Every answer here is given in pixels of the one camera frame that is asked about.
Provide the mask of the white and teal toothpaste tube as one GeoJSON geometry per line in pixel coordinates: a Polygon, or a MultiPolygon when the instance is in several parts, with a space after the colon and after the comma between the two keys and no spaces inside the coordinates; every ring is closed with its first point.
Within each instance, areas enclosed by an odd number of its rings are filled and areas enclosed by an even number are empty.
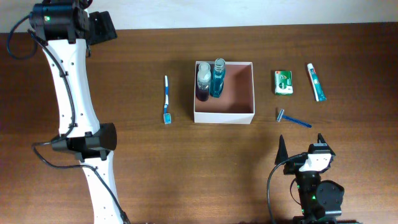
{"type": "Polygon", "coordinates": [[[308,70],[308,74],[310,75],[310,79],[311,79],[311,83],[312,83],[312,87],[313,87],[313,91],[314,91],[314,95],[315,95],[315,100],[316,101],[326,101],[327,98],[323,92],[318,75],[317,75],[312,63],[309,63],[307,65],[307,70],[308,70]]]}

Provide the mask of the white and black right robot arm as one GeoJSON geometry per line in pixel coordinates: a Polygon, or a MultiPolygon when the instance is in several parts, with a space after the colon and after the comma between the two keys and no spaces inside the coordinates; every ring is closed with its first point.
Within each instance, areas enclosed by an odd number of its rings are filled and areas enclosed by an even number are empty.
{"type": "Polygon", "coordinates": [[[345,189],[332,180],[322,180],[335,158],[335,153],[318,134],[317,142],[309,145],[308,151],[289,157],[283,136],[279,137],[279,147],[275,166],[284,167],[284,175],[294,175],[299,194],[301,216],[295,216],[292,223],[338,223],[342,214],[341,204],[345,189]]]}

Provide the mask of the teal mouthwash bottle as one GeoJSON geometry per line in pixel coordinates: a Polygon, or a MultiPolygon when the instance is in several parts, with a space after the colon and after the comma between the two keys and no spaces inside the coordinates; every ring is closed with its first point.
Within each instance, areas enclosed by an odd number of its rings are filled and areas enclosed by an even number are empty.
{"type": "Polygon", "coordinates": [[[219,98],[222,94],[224,87],[224,77],[226,74],[226,62],[223,58],[218,58],[215,60],[212,81],[211,81],[211,96],[219,98]]]}

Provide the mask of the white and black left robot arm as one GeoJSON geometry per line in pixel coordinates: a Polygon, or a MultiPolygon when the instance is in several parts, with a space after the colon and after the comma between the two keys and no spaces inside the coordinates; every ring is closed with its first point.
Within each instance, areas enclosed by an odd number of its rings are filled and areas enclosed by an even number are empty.
{"type": "Polygon", "coordinates": [[[42,47],[52,72],[60,124],[47,144],[78,161],[59,169],[81,169],[86,177],[95,223],[129,223],[117,195],[113,123],[100,123],[86,72],[90,46],[117,38],[109,12],[91,12],[91,1],[43,1],[29,14],[30,34],[42,47]]]}

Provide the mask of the green soap box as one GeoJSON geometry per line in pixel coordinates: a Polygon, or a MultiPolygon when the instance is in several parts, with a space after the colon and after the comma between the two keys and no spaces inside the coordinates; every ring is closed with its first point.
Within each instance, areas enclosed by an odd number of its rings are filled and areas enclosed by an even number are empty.
{"type": "Polygon", "coordinates": [[[292,95],[293,85],[292,85],[292,72],[285,70],[276,70],[274,73],[274,93],[276,95],[292,95]]]}

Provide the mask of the clear bottle with purple liquid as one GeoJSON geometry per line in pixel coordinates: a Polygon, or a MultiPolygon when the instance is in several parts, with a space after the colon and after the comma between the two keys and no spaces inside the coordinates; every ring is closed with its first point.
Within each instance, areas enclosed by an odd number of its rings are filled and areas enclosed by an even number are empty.
{"type": "Polygon", "coordinates": [[[196,96],[200,101],[207,101],[210,95],[211,66],[202,62],[198,66],[196,96]]]}

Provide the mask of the blue disposable razor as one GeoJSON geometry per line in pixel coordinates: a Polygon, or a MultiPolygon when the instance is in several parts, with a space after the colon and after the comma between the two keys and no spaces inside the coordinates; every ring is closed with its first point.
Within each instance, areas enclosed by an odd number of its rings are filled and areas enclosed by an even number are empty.
{"type": "Polygon", "coordinates": [[[304,121],[301,121],[301,120],[299,120],[299,119],[292,118],[292,117],[290,117],[290,116],[285,115],[285,110],[284,110],[284,109],[281,109],[281,110],[279,111],[279,114],[278,114],[277,117],[276,117],[276,121],[277,121],[277,122],[281,122],[283,119],[285,119],[285,120],[287,120],[287,121],[290,121],[290,122],[292,122],[292,123],[295,123],[295,124],[299,124],[299,125],[304,126],[304,127],[306,127],[306,128],[311,128],[311,127],[312,127],[311,124],[308,124],[308,123],[306,123],[306,122],[304,122],[304,121]]]}

